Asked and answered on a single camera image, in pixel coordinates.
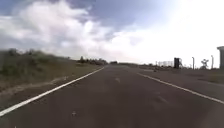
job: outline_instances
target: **sky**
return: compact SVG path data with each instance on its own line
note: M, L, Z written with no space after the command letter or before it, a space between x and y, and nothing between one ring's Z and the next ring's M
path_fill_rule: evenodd
M224 45L223 0L0 0L0 49L196 67Z

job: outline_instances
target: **road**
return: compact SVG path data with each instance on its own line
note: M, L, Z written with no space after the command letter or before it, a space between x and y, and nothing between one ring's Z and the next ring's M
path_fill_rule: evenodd
M223 128L223 119L224 104L108 66L0 117L0 128Z

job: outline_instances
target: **white lane line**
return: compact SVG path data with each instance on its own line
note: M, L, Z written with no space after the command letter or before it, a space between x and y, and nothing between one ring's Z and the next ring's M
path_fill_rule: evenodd
M157 78L153 78L151 76L147 76L147 75L143 75L143 74L140 74L140 73L137 73L138 75L140 76L143 76L143 77L146 77L146 78L149 78L149 79L152 79L152 80L155 80L157 82L160 82L160 83L163 83L163 84L166 84L166 85L169 85L169 86L172 86L174 88L178 88L180 90L183 90L185 92L189 92L191 94L194 94L194 95L197 95L197 96L200 96L200 97L203 97L205 99L208 99L208 100L212 100L212 101L215 101L215 102L218 102L218 103L221 103L221 104L224 104L224 101L222 100L219 100L219 99L216 99L216 98L213 98L213 97L210 97L210 96L206 96L206 95L203 95L201 93L198 93L198 92L195 92L195 91L192 91L190 89L186 89L186 88L183 88L183 87L179 87L177 85L174 85L174 84L171 84L171 83L168 83L168 82L165 82L165 81L162 81L160 79L157 79Z
M169 102L168 102L165 98L163 98L162 96L158 96L158 98L159 98L162 102L164 102L164 103L166 103L166 104L169 104Z
M42 94L39 94L39 95L37 95L37 96L35 96L35 97L33 97L33 98L30 98L30 99L28 99L28 100L25 100L25 101L23 101L23 102L21 102L21 103L18 103L18 104L16 104L16 105L13 105L13 106L11 106L11 107L9 107L9 108L7 108L7 109L1 111L1 112L0 112L0 117L1 117L1 116L4 116L5 114L7 114L7 113L9 113L9 112L12 112L13 110L16 110L16 109L18 109L18 108L20 108L20 107L22 107L22 106L24 106L24 105L26 105L26 104L29 104L30 102L33 102L33 101L35 101L35 100L37 100L37 99L40 99L41 97L46 96L46 95L48 95L48 94L50 94L50 93L52 93L52 92L54 92L54 91L56 91L56 90L59 90L59 89L65 87L65 86L67 86L67 85L69 85L69 84L72 84L72 83L74 83L74 82L76 82L76 81L79 81L79 80L85 78L85 77L88 77L88 76L90 76L90 75L92 75L92 74L94 74L94 73L96 73L96 72L98 72L98 71L100 71L100 70L102 70L102 69L104 69L104 68L105 68L105 67L103 67L103 68L101 68L101 69L99 69L99 70L96 70L96 71L94 71L94 72L91 72L91 73L89 73L89 74L87 74L87 75L85 75L85 76L82 76L82 77L78 78L78 79L72 80L72 81L70 81L70 82L68 82L68 83L62 84L62 85L60 85L60 86L58 86L58 87L56 87L56 88L54 88L54 89L52 89L52 90L46 91L46 92L44 92L44 93L42 93Z

